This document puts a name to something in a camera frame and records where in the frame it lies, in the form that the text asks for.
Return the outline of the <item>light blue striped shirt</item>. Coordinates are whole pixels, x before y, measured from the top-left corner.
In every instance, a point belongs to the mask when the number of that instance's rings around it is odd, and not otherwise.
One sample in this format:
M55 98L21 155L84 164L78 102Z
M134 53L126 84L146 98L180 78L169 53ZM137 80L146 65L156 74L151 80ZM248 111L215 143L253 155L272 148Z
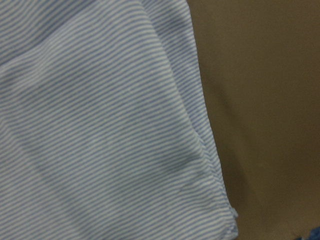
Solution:
M0 3L0 237L233 240L185 0Z

